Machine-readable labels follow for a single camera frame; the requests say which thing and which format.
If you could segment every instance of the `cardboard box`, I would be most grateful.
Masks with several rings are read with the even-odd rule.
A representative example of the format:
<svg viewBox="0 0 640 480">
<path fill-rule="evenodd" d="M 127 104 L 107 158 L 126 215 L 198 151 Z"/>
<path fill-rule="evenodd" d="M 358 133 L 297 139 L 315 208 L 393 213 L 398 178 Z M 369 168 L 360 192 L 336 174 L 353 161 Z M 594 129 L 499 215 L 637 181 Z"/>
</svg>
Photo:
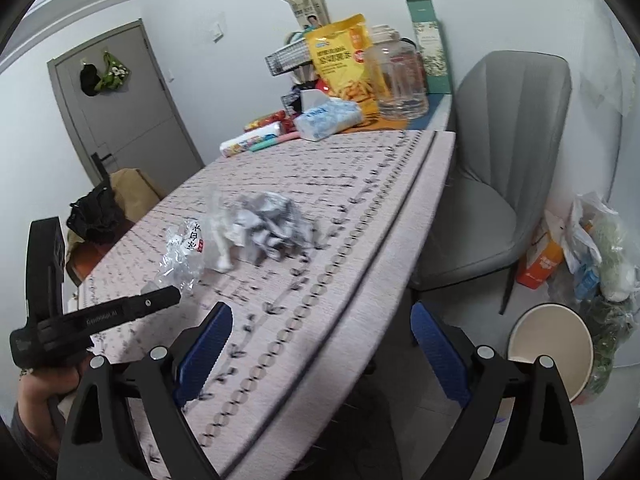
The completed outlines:
<svg viewBox="0 0 640 480">
<path fill-rule="evenodd" d="M 545 211 L 540 225 L 533 234 L 531 246 L 520 261 L 516 281 L 536 289 L 551 276 L 554 269 L 564 260 L 560 241 L 564 231 L 564 222 L 557 216 Z"/>
<path fill-rule="evenodd" d="M 430 94 L 450 94 L 449 63 L 431 0 L 406 0 Z"/>
</svg>

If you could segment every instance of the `human hand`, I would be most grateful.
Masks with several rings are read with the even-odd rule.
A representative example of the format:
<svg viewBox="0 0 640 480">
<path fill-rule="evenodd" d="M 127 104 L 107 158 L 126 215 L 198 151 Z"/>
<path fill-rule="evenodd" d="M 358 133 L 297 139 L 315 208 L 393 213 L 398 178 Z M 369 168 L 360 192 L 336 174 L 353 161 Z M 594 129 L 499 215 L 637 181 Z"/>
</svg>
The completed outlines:
<svg viewBox="0 0 640 480">
<path fill-rule="evenodd" d="M 60 438 L 51 420 L 47 400 L 78 387 L 89 361 L 89 354 L 77 367 L 40 368 L 20 377 L 18 414 L 24 427 L 36 442 L 53 455 L 60 451 Z"/>
</svg>

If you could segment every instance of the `chair leg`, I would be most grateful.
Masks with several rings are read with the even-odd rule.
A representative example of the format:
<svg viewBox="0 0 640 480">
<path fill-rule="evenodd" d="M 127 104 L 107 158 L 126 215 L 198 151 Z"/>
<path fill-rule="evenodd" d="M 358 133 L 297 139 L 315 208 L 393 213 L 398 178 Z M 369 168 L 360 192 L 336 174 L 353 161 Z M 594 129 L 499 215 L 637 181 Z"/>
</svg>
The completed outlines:
<svg viewBox="0 0 640 480">
<path fill-rule="evenodd" d="M 414 306 L 420 301 L 420 291 L 409 285 L 409 294 L 411 295 L 411 306 Z"/>
<path fill-rule="evenodd" d="M 511 298 L 511 292 L 513 291 L 513 285 L 516 281 L 516 273 L 518 272 L 518 262 L 515 262 L 509 267 L 509 275 L 507 277 L 507 286 L 504 289 L 504 295 L 502 297 L 502 305 L 500 306 L 500 315 L 502 316 L 507 310 L 507 304 Z"/>
</svg>

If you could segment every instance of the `paper towel roll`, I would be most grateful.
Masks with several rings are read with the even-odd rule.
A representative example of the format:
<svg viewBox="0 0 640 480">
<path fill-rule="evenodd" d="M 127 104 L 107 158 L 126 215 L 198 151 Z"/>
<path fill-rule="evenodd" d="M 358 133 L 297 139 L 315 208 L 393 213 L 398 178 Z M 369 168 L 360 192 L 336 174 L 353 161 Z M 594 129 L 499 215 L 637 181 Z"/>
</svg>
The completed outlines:
<svg viewBox="0 0 640 480">
<path fill-rule="evenodd" d="M 234 139 L 225 140 L 225 142 L 220 144 L 220 153 L 222 153 L 223 156 L 232 156 L 237 153 L 246 152 L 254 144 L 273 139 L 283 133 L 284 131 L 280 122 L 267 124 L 266 126 L 251 130 Z"/>
</svg>

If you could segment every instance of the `green box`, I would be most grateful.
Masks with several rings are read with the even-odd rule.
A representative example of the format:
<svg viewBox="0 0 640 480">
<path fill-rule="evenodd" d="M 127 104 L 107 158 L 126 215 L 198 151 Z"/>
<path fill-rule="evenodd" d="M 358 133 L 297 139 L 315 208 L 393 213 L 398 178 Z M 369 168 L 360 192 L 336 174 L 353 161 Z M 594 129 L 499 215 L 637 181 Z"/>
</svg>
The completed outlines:
<svg viewBox="0 0 640 480">
<path fill-rule="evenodd" d="M 416 43 L 422 54 L 430 94 L 450 94 L 449 62 L 431 0 L 406 0 L 414 22 Z"/>
</svg>

